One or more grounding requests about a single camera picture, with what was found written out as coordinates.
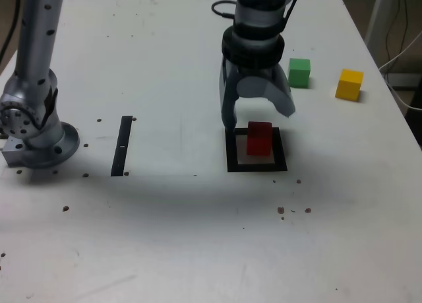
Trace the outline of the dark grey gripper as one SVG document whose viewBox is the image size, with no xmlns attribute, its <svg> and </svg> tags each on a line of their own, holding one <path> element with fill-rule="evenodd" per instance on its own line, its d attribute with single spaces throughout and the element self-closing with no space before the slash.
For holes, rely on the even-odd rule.
<svg viewBox="0 0 422 303">
<path fill-rule="evenodd" d="M 250 69 L 234 65 L 222 57 L 219 91 L 222 122 L 229 132 L 234 132 L 236 128 L 235 103 L 239 97 L 265 98 L 287 118 L 295 113 L 291 89 L 279 65 Z"/>
</svg>

